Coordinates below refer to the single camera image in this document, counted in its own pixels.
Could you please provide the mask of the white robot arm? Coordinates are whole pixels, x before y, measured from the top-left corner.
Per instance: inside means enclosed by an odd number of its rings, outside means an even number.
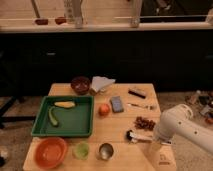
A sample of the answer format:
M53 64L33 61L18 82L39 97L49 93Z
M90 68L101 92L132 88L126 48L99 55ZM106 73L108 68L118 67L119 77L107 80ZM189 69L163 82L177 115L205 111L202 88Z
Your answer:
M175 134L182 136L213 155L213 131L191 121L192 109L179 104L163 111L153 129L153 140L170 141Z

